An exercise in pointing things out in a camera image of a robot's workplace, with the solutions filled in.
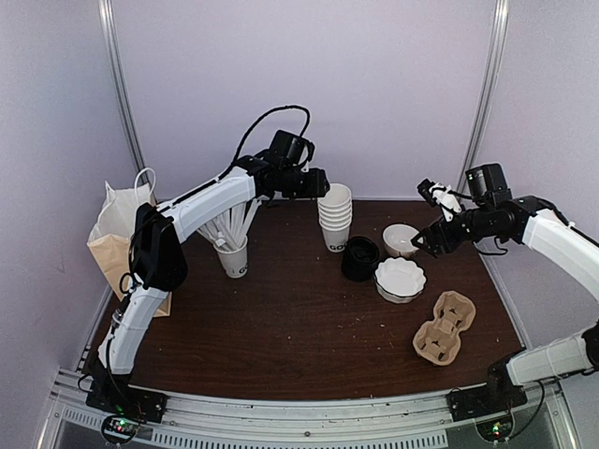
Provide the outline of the stack of white paper cups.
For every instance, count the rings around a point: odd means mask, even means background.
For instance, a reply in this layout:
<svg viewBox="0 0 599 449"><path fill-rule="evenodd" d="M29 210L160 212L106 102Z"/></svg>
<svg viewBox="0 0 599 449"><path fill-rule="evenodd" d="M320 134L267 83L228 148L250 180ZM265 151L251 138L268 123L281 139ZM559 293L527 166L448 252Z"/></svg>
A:
<svg viewBox="0 0 599 449"><path fill-rule="evenodd" d="M353 220L351 190L344 184L332 183L327 194L317 199L317 211L327 249L341 253L349 240Z"/></svg>

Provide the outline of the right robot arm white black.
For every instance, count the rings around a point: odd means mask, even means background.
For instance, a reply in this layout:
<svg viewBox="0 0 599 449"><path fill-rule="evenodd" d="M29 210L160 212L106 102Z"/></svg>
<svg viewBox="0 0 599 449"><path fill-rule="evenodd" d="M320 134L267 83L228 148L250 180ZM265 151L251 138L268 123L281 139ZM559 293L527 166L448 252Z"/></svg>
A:
<svg viewBox="0 0 599 449"><path fill-rule="evenodd" d="M464 241L484 238L513 240L542 254L598 297L598 244L567 223L554 205L525 196L440 217L412 238L418 249L434 257L454 252ZM598 370L598 326L547 345L512 355L504 362L507 377L499 377L480 392L480 405L500 412L516 396L516 386Z"/></svg>

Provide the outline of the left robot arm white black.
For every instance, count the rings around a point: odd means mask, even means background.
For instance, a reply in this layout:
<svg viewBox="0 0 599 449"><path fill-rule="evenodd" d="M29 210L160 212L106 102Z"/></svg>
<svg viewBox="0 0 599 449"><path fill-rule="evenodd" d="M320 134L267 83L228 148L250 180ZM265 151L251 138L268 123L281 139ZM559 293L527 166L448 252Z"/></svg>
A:
<svg viewBox="0 0 599 449"><path fill-rule="evenodd" d="M214 179L159 205L136 209L127 250L124 309L90 365L99 401L115 415L134 408L134 394L118 381L132 373L139 346L155 311L185 280L188 266L182 245L202 225L237 205L275 193L284 198L318 198L329 191L326 172L297 166L277 167L244 156L222 179Z"/></svg>

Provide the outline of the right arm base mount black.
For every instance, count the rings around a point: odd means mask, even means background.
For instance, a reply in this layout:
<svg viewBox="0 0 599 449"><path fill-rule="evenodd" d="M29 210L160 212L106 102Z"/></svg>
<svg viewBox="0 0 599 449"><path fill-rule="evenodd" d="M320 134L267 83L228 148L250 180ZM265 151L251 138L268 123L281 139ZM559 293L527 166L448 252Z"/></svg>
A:
<svg viewBox="0 0 599 449"><path fill-rule="evenodd" d="M505 369L495 367L490 369L485 384L453 389L446 395L446 402L453 421L459 422L509 412L525 405L527 396L521 386L513 385Z"/></svg>

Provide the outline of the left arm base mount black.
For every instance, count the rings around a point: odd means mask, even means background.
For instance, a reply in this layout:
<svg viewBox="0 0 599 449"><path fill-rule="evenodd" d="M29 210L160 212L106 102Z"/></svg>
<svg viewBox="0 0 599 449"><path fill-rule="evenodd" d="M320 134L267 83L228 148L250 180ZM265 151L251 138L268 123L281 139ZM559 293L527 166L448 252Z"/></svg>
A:
<svg viewBox="0 0 599 449"><path fill-rule="evenodd" d="M86 405L142 423L162 422L168 397L163 393L132 387L128 375L109 375L105 369L92 374Z"/></svg>

